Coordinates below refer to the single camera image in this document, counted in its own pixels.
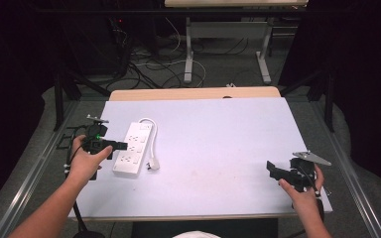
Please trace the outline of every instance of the power strip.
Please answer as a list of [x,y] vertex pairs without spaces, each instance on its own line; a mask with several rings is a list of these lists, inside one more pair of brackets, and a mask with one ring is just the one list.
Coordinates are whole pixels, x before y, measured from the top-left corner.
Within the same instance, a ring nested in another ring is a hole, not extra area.
[[149,123],[131,123],[124,141],[128,143],[128,150],[119,151],[113,166],[114,173],[121,176],[138,174],[152,128],[153,125]]

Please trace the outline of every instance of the plug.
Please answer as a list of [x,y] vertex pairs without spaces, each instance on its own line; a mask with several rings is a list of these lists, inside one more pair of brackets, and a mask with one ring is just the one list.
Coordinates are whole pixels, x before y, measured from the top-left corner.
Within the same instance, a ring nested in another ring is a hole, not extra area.
[[159,161],[156,158],[151,158],[147,163],[148,170],[156,171],[160,168]]

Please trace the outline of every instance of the dark curtain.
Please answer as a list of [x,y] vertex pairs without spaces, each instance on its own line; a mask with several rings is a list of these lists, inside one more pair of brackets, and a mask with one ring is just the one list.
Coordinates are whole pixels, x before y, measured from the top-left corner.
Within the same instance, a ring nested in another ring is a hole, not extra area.
[[316,69],[334,71],[335,104],[351,135],[351,158],[381,177],[381,1],[311,0],[310,9],[351,9],[337,16],[302,19],[280,84]]
[[0,1],[0,189],[14,169],[53,86],[43,46],[19,1]]

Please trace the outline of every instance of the human hand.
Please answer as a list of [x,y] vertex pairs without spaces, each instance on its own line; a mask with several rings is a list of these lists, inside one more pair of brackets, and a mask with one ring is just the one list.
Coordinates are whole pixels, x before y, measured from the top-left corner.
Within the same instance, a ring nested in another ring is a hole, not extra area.
[[[315,171],[317,172],[315,186],[317,190],[320,191],[324,182],[324,177],[321,169],[317,165],[315,165]],[[293,207],[298,213],[302,222],[306,221],[307,219],[311,219],[312,217],[319,216],[318,202],[315,195],[315,190],[312,187],[310,187],[305,192],[298,192],[284,179],[279,180],[279,185],[292,199]]]
[[89,179],[97,171],[100,163],[112,153],[112,146],[104,148],[101,152],[91,155],[82,148],[84,135],[77,136],[72,142],[72,162],[70,164],[70,172],[68,180],[75,182],[77,185],[84,187]]

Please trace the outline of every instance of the table leg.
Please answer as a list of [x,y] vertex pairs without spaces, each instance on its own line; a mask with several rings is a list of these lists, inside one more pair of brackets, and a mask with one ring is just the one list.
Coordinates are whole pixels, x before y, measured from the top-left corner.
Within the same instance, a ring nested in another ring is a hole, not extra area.
[[264,41],[262,44],[261,52],[256,52],[256,59],[259,63],[259,69],[261,70],[262,80],[265,84],[271,84],[271,77],[268,71],[267,63],[265,62],[265,54],[268,51],[268,45],[271,38],[272,27],[274,24],[274,18],[268,19],[267,29],[265,31]]
[[184,83],[191,83],[192,63],[193,52],[191,50],[191,19],[187,17],[187,63],[185,65]]

